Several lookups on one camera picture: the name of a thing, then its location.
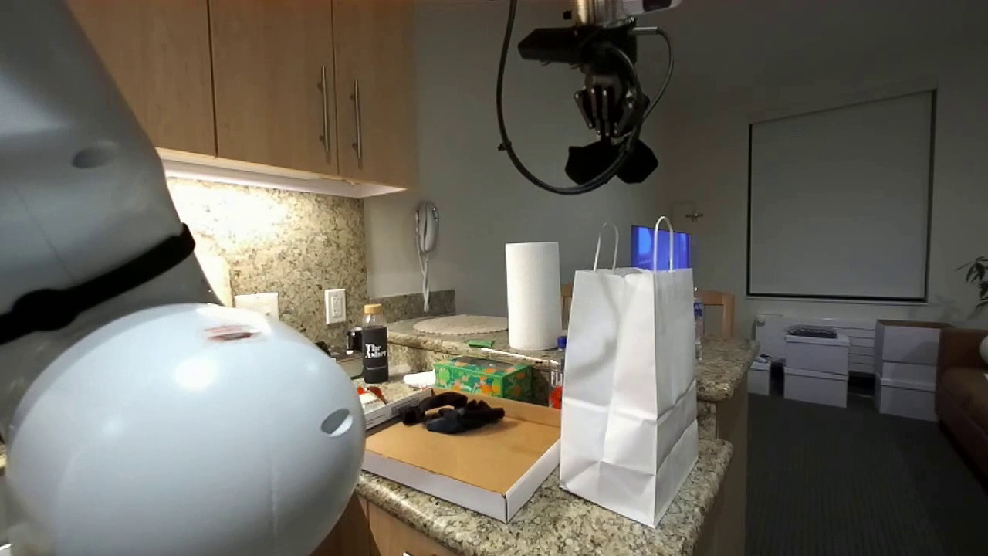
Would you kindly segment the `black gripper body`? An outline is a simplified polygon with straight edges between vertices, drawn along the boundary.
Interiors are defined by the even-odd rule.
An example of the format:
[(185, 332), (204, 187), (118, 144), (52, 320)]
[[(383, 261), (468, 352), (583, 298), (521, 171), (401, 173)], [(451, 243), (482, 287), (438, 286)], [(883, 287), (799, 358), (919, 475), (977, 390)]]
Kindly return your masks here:
[(634, 29), (538, 29), (520, 43), (532, 63), (561, 63), (583, 76), (577, 112), (601, 139), (625, 139), (641, 125), (647, 97), (637, 76)]

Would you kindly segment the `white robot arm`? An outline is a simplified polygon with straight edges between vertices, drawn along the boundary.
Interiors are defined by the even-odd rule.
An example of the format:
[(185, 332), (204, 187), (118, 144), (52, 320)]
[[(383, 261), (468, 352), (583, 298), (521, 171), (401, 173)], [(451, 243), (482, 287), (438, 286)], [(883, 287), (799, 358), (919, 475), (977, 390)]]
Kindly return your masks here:
[(350, 375), (208, 290), (65, 0), (0, 0), (2, 556), (314, 556), (363, 459)]

